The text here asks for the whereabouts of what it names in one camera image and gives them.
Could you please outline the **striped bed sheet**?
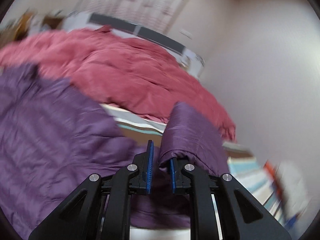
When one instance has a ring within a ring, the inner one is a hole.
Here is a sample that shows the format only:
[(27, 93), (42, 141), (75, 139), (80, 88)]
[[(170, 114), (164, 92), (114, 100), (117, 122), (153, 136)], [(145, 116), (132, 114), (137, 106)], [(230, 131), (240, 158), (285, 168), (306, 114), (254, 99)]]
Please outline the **striped bed sheet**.
[[(160, 145), (166, 124), (143, 119), (127, 110), (102, 104), (108, 114), (112, 115), (118, 126), (128, 136), (143, 143), (148, 134)], [(268, 171), (258, 164), (257, 159), (243, 146), (225, 141), (223, 148), (227, 155), (227, 164), (231, 174), (269, 211), (281, 224), (285, 224), (285, 215), (281, 200)]]

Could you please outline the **wooden bedside desk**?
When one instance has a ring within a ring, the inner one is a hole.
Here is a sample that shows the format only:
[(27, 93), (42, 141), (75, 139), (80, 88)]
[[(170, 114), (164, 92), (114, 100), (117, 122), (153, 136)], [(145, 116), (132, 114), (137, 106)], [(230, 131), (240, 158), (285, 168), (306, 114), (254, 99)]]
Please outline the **wooden bedside desk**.
[(1, 28), (1, 48), (7, 44), (48, 30), (61, 29), (65, 16), (36, 14), (26, 11), (18, 20), (12, 20)]

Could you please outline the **white patterned window curtain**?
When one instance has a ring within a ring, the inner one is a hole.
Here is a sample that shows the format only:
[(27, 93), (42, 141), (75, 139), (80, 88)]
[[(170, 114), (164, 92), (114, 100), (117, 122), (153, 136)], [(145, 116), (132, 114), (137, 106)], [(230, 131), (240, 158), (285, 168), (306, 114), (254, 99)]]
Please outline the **white patterned window curtain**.
[(167, 31), (187, 0), (88, 0), (85, 11), (136, 23), (159, 33)]

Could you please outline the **grey white headboard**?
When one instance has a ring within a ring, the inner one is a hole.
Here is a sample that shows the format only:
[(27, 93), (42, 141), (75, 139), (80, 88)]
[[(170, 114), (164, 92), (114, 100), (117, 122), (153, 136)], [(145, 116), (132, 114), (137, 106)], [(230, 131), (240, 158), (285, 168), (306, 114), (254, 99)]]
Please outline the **grey white headboard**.
[(138, 37), (155, 43), (166, 49), (178, 63), (193, 77), (199, 78), (204, 70), (204, 59), (186, 46), (161, 33), (144, 26), (120, 20), (98, 13), (90, 14), (88, 23), (93, 25), (109, 25), (113, 32), (121, 37)]

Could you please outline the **red quilted comforter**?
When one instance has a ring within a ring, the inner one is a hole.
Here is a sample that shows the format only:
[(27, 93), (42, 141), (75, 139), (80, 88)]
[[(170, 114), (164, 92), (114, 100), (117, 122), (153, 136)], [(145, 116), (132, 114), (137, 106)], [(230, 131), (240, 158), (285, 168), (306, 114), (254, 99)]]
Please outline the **red quilted comforter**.
[(175, 103), (186, 102), (236, 140), (224, 107), (161, 46), (97, 30), (45, 31), (1, 49), (1, 65), (36, 63), (44, 77), (68, 77), (93, 100), (114, 104), (144, 118), (169, 121)]

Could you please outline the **purple quilted down jacket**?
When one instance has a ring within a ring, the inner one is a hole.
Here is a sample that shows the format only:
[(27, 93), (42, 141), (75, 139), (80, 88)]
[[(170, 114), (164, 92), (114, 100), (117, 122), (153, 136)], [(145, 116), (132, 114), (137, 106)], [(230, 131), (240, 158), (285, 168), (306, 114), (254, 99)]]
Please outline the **purple quilted down jacket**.
[[(89, 175), (115, 174), (145, 149), (68, 80), (42, 78), (34, 64), (1, 68), (2, 219), (22, 239)], [(155, 148), (151, 193), (132, 198), (132, 226), (189, 227), (189, 199), (172, 193), (167, 174), (173, 157), (186, 157), (212, 176), (229, 171), (217, 129), (193, 107), (177, 103)]]

